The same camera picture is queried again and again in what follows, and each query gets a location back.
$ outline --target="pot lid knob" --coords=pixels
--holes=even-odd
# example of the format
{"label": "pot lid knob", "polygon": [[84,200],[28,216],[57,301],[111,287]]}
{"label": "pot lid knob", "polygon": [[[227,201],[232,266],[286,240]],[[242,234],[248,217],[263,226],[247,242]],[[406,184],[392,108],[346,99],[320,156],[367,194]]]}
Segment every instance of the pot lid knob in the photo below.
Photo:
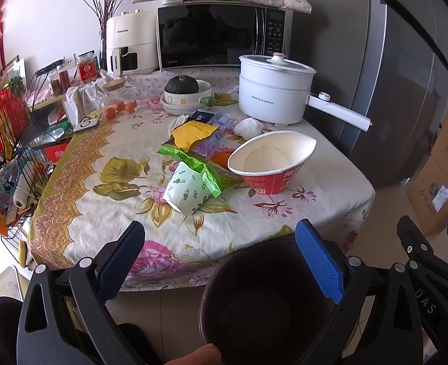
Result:
{"label": "pot lid knob", "polygon": [[267,59],[266,61],[274,64],[288,65],[288,63],[285,62],[285,57],[286,56],[284,53],[274,52],[273,57],[271,59]]}
{"label": "pot lid knob", "polygon": [[320,100],[325,100],[326,102],[329,102],[330,101],[330,94],[324,93],[324,92],[320,92],[320,94],[318,95],[318,98]]}

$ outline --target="microwave oven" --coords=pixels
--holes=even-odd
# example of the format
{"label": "microwave oven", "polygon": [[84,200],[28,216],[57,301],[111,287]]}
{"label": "microwave oven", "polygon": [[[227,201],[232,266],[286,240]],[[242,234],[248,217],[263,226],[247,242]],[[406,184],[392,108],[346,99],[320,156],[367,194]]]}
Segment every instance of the microwave oven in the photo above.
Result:
{"label": "microwave oven", "polygon": [[282,9],[234,1],[191,0],[158,8],[160,69],[240,66],[239,56],[284,51]]}

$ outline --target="pot lid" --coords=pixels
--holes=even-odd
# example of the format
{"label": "pot lid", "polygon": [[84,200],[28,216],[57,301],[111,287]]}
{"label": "pot lid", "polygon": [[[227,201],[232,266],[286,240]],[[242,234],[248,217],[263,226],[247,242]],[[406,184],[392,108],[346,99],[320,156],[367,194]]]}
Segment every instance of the pot lid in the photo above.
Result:
{"label": "pot lid", "polygon": [[270,68],[272,70],[286,70],[293,71],[296,73],[303,74],[315,74],[316,71],[305,65],[298,62],[294,62],[293,60],[285,59],[285,55],[283,53],[274,53],[273,57],[262,56],[262,55],[243,55],[240,56],[239,59],[242,62],[248,62],[253,65],[257,65],[263,68]]}

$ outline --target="refrigerator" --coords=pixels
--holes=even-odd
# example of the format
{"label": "refrigerator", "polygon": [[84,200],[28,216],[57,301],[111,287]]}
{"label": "refrigerator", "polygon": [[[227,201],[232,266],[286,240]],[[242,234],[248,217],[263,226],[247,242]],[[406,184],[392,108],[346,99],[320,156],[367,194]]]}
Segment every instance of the refrigerator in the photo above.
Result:
{"label": "refrigerator", "polygon": [[320,111],[305,118],[374,186],[411,177],[448,101],[442,0],[308,0],[293,14],[290,58],[317,70],[312,91],[371,119],[361,132]]}

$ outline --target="green snack bag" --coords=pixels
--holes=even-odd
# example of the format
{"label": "green snack bag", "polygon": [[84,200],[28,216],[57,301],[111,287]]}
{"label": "green snack bag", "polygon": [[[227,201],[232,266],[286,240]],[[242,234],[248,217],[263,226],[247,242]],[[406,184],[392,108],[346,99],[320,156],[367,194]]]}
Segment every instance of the green snack bag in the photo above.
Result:
{"label": "green snack bag", "polygon": [[236,174],[193,151],[183,152],[173,145],[163,144],[158,153],[168,155],[177,162],[184,162],[192,170],[200,173],[214,197],[218,197],[226,189],[234,188],[241,182],[240,177]]}

